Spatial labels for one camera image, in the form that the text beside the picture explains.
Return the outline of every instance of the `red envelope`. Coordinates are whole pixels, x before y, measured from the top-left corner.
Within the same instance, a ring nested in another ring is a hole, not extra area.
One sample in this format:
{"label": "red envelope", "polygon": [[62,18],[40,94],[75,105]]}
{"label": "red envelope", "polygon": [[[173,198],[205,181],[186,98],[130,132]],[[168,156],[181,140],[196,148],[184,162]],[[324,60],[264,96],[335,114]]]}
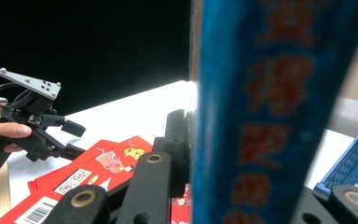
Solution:
{"label": "red envelope", "polygon": [[[139,136],[121,143],[99,141],[80,157],[58,170],[28,182],[31,195],[0,218],[0,224],[40,224],[64,193],[81,185],[113,189],[132,177],[139,157],[152,146]],[[184,199],[172,199],[172,224],[187,224],[191,202],[189,186]]]}

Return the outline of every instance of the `dark background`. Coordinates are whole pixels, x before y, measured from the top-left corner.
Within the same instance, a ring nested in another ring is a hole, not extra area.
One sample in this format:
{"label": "dark background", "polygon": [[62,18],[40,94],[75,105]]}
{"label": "dark background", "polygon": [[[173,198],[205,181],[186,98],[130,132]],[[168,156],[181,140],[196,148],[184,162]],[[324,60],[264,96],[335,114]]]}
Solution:
{"label": "dark background", "polygon": [[0,1],[0,68],[61,82],[67,115],[187,80],[189,30],[190,0]]}

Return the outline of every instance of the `white table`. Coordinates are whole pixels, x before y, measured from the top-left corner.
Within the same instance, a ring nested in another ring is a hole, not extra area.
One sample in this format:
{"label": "white table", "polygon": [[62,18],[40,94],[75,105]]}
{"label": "white table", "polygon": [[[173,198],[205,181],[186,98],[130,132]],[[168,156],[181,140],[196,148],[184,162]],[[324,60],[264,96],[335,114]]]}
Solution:
{"label": "white table", "polygon": [[[179,81],[66,116],[87,128],[81,138],[64,133],[59,128],[48,128],[48,132],[63,144],[71,143],[85,149],[101,139],[120,142],[135,135],[153,144],[156,136],[164,135],[168,113],[181,108],[192,111],[196,108],[196,99],[195,84]],[[343,101],[333,113],[335,123],[346,122],[351,117],[348,116],[347,108],[353,109],[353,102],[346,99]],[[335,129],[336,126],[333,124],[330,128]],[[324,133],[305,182],[305,186],[310,189],[322,180],[353,140],[353,137],[338,133],[339,130],[335,131],[326,130]],[[67,160],[54,158],[31,162],[25,158],[25,152],[13,153],[8,160],[12,207],[29,195],[28,181],[68,163]]]}

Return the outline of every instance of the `blue tube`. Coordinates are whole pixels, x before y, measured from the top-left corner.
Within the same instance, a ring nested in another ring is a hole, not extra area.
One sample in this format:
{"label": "blue tube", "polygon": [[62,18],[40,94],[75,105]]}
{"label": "blue tube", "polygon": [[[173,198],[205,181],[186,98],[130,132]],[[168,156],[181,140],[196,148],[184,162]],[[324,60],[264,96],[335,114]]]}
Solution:
{"label": "blue tube", "polygon": [[358,42],[358,1],[205,0],[192,223],[289,223]]}

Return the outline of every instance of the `barcode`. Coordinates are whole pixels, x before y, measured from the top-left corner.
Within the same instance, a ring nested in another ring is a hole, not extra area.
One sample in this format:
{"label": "barcode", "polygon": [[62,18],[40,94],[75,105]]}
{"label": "barcode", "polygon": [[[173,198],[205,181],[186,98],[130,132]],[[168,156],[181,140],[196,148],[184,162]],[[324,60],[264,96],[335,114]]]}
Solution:
{"label": "barcode", "polygon": [[41,224],[53,210],[57,201],[43,197],[39,202],[34,204],[27,212],[22,214],[17,220],[17,224]]}

